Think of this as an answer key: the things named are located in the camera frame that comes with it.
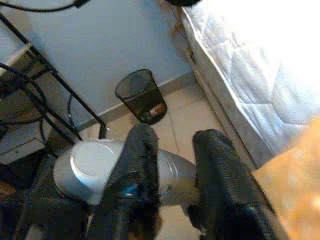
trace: light blue wall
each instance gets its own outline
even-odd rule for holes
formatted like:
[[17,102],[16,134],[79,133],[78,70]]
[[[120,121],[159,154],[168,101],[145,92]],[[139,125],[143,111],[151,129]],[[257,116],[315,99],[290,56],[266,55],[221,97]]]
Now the light blue wall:
[[[21,2],[38,8],[66,3]],[[130,72],[148,68],[160,84],[191,71],[174,48],[156,0],[91,0],[80,9],[51,14],[1,11],[98,113],[120,103],[114,90]],[[64,111],[67,94],[60,97],[55,88],[50,101]],[[85,120],[83,111],[75,112],[78,122]]]

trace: bed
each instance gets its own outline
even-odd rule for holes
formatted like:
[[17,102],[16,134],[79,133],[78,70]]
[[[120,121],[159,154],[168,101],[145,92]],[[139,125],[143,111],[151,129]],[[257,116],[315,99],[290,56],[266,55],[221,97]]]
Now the bed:
[[182,8],[192,70],[241,159],[255,168],[320,114],[319,17],[303,8],[251,0]]

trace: baseboard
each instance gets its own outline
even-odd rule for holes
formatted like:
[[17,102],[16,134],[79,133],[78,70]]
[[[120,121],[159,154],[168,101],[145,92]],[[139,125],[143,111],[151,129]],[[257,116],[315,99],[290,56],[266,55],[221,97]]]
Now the baseboard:
[[[185,86],[188,86],[190,84],[196,83],[196,77],[192,71],[180,75],[174,79],[169,79],[161,84],[158,85],[161,94],[165,97],[166,95],[177,91]],[[109,108],[99,114],[99,117],[101,117],[107,124],[108,122],[112,122],[118,118],[121,118],[129,113],[129,109],[123,104],[120,103],[112,108]],[[93,124],[97,123],[96,120],[91,119],[87,122],[82,123],[78,129],[81,131],[83,129],[86,129]]]

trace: black mesh trash can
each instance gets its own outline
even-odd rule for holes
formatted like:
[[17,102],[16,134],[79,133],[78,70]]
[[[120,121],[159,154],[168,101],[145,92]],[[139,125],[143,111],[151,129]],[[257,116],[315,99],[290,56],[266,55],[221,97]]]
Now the black mesh trash can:
[[166,115],[168,109],[153,74],[148,69],[126,76],[116,87],[115,95],[145,124],[155,124]]

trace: tile floor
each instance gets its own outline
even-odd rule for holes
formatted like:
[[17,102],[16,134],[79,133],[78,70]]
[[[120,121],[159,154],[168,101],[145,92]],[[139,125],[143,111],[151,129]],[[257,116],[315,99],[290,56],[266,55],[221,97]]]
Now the tile floor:
[[[174,91],[164,99],[168,106],[166,116],[152,125],[159,137],[159,147],[195,162],[192,138],[196,131],[214,128],[224,131],[204,92],[197,83]],[[109,139],[124,141],[129,130],[139,123],[131,114],[108,123]],[[82,131],[86,138],[98,138],[99,125]],[[163,220],[158,240],[198,240],[198,233],[184,215],[181,207],[163,207],[160,210]]]

